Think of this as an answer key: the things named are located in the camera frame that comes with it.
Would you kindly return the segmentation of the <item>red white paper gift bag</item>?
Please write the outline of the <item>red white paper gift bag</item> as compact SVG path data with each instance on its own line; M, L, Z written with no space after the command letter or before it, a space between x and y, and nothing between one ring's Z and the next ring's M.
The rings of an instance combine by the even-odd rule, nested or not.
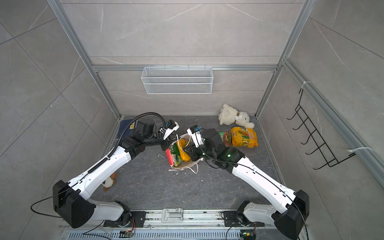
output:
M176 140L166 149L165 159L170 165L169 172L190 170L197 174L199 163L204 159L199 157L192 137L188 134L176 135L176 137Z

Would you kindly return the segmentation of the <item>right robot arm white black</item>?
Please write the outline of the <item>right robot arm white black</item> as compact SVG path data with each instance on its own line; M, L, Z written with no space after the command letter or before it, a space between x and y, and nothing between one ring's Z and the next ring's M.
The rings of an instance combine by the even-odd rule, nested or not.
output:
M226 146L215 129L200 131L192 127L187 133L195 144L194 156L212 160L218 168L245 181L269 201L266 206L244 203L238 208L239 219L274 225L291 240L297 240L300 232L307 229L310 198L306 192L296 192L274 180L239 149Z

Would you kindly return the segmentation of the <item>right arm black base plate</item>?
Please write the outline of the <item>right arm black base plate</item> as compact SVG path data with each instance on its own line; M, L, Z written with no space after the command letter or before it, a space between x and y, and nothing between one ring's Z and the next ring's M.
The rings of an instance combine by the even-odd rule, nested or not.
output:
M264 227L261 222L250 222L244 214L237 211L223 211L221 217L225 222L226 227Z

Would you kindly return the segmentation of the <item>green snack bag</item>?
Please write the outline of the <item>green snack bag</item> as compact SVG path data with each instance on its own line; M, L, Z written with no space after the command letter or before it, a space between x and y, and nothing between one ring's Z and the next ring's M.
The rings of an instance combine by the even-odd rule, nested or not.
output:
M219 135L227 147L232 146L232 136L230 132L219 132Z

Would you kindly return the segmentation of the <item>small yellow snack packet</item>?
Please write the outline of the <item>small yellow snack packet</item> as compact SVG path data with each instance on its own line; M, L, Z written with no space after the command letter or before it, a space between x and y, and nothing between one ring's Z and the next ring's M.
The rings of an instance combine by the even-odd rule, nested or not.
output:
M189 145L189 143L190 143L190 141L189 140L187 141L186 139L179 139L177 141L177 147L179 149L180 158L184 162L190 162L191 161L191 157L184 150L184 148L187 147Z

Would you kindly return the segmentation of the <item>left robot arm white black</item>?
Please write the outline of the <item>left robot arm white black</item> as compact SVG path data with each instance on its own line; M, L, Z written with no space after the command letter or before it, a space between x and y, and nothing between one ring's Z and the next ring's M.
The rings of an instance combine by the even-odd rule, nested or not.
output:
M153 134L147 123L138 121L129 135L123 135L116 149L67 183L58 181L53 186L54 211L74 229L90 221L110 221L120 227L127 226L131 219L129 207L120 201L93 201L92 194L147 146L161 146L165 151L171 144L170 135L178 128L179 124L170 120L165 128Z

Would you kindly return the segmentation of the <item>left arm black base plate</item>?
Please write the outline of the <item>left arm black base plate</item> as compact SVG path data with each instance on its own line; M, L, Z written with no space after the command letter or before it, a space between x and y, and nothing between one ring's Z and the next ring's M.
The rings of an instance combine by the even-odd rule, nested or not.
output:
M123 215L117 221L106 220L103 226L111 228L142 228L144 226L145 218L145 211L123 213Z

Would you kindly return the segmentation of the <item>yellow snack bag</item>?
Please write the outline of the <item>yellow snack bag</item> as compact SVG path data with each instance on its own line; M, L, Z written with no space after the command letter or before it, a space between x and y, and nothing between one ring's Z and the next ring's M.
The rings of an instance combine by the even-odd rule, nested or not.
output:
M231 129L232 145L234 147L257 147L257 133L253 129L234 127Z

